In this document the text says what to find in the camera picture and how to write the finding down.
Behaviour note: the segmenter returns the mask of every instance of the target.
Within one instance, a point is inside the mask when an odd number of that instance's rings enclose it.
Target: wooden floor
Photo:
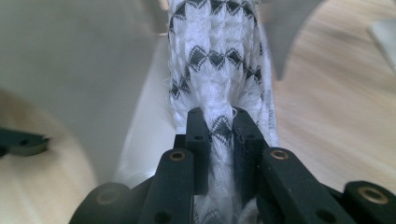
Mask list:
[[[339,190],[362,179],[396,193],[396,76],[367,32],[391,18],[391,0],[325,1],[274,83],[282,147]]]

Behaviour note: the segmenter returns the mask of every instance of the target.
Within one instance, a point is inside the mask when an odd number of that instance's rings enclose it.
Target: black plastic part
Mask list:
[[[343,206],[358,223],[396,223],[396,197],[387,189],[366,181],[346,184]]]
[[[129,193],[128,187],[122,184],[106,183],[91,191],[79,205],[70,224],[127,224]]]
[[[355,223],[290,151],[262,153],[262,174],[285,216],[285,223]]]
[[[139,224],[192,223],[193,156],[172,149],[161,157],[140,214]]]
[[[267,181],[259,174],[259,190],[256,196],[256,204],[259,209],[262,222],[265,224],[284,223],[285,217],[276,201]]]
[[[262,151],[268,147],[262,133],[246,110],[236,107],[233,119],[233,167],[242,205],[254,198],[258,189]]]
[[[194,155],[194,194],[207,194],[210,138],[202,110],[197,107],[187,117],[185,148]]]
[[[176,134],[174,148],[184,148],[186,145],[186,134]]]
[[[8,153],[23,157],[34,156],[47,150],[49,141],[43,135],[0,128],[0,157]]]

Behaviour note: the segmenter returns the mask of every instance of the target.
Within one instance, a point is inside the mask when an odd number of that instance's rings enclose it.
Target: black plastic bracket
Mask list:
[[[43,135],[0,128],[0,157],[8,153],[23,157],[34,156],[47,150],[49,141]]]

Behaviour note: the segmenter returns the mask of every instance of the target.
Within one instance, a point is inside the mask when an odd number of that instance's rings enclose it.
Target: white fabric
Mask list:
[[[195,198],[195,223],[236,223],[242,208],[233,182],[232,106],[244,108],[277,146],[269,50],[252,0],[173,0],[169,7],[177,133],[186,132],[188,111],[200,106],[213,140],[209,192]]]

